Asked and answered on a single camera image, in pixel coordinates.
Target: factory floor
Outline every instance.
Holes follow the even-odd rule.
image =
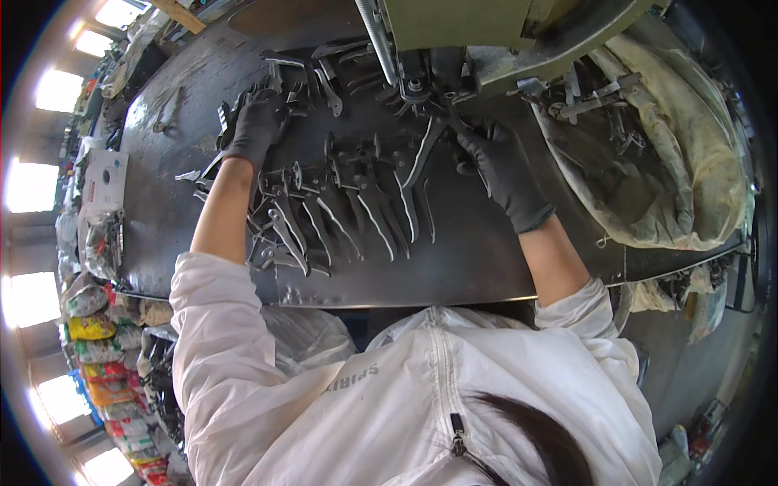
[[[728,302],[732,302],[737,280],[732,270]],[[749,293],[750,288],[746,307],[752,299]],[[682,312],[648,311],[629,316],[622,337],[644,346],[650,356],[643,395],[654,415],[657,440],[675,424],[691,425],[713,399],[729,404],[754,339],[755,321],[753,314],[725,310],[713,333],[687,345],[692,323]]]

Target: bolt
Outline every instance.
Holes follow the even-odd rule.
[[[411,91],[421,91],[422,90],[422,82],[416,78],[411,79],[408,81],[408,89]]]

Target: forearm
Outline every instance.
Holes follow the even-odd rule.
[[[541,306],[578,292],[589,281],[589,271],[556,215],[535,231],[520,234],[519,244]]]
[[[237,264],[246,260],[246,210],[254,167],[245,159],[222,162],[200,213],[190,251],[210,253]]]

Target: zipper pull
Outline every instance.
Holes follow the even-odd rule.
[[[451,453],[456,457],[462,457],[464,453],[468,451],[464,446],[464,425],[462,425],[462,417],[459,414],[451,414],[451,428],[454,429],[454,441],[451,445]]]

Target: dark hair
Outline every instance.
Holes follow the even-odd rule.
[[[594,486],[589,463],[578,442],[556,420],[513,398],[491,393],[479,393],[472,398],[489,405],[502,418],[521,429],[538,451],[552,486]],[[471,457],[468,462],[497,486],[508,485],[481,460]]]

